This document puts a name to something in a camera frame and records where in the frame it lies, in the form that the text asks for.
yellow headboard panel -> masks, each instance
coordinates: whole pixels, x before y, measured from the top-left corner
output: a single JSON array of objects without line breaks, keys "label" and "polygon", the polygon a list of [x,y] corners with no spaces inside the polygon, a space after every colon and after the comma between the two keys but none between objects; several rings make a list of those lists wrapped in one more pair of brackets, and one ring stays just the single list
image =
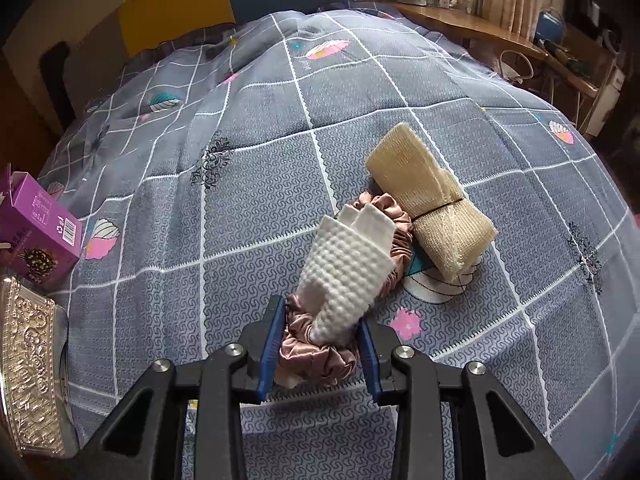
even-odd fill
[{"label": "yellow headboard panel", "polygon": [[129,0],[118,18],[130,56],[196,28],[236,21],[229,0]]}]

rolled beige gauze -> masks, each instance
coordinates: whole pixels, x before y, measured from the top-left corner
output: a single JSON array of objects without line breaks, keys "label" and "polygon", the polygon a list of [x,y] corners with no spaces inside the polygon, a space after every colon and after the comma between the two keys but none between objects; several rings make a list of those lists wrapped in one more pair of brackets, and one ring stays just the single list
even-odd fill
[{"label": "rolled beige gauze", "polygon": [[396,124],[369,153],[366,167],[409,213],[418,243],[446,282],[463,274],[497,235],[406,123]]}]

silver bolt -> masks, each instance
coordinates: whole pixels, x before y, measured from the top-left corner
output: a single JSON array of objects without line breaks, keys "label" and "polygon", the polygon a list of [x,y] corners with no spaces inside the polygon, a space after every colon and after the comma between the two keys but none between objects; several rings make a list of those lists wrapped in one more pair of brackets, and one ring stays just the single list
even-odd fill
[{"label": "silver bolt", "polygon": [[486,366],[480,361],[471,361],[467,366],[473,375],[482,375],[486,372]]},{"label": "silver bolt", "polygon": [[407,345],[396,347],[396,355],[401,359],[410,359],[415,355],[415,350]]},{"label": "silver bolt", "polygon": [[244,347],[240,343],[231,343],[225,346],[225,354],[236,357],[244,352]]},{"label": "silver bolt", "polygon": [[169,362],[169,359],[156,359],[151,363],[151,368],[155,372],[162,373],[171,368],[171,363]]}]

gray checkered bedsheet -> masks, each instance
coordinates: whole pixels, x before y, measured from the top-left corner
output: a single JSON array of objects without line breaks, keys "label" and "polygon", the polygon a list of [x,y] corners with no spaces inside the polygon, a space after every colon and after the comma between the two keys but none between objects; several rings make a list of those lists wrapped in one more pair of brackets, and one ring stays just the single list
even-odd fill
[{"label": "gray checkered bedsheet", "polygon": [[[558,110],[441,34],[358,6],[142,53],[56,147],[39,182],[84,225],[53,295],[82,443],[153,359],[201,359],[293,290],[321,216],[372,189],[364,157],[406,121],[500,232],[464,287],[418,270],[376,316],[438,362],[486,362],[575,477],[596,478],[640,418],[628,207]],[[388,478],[395,414],[359,370],[276,389],[242,410],[249,477]]]}]

purple box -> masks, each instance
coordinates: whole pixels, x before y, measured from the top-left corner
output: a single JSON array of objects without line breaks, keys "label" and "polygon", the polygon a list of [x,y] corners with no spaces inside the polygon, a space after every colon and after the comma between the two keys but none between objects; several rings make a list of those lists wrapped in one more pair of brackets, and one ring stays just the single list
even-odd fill
[{"label": "purple box", "polygon": [[81,223],[8,164],[0,174],[0,267],[51,290],[80,259],[81,238]]}]

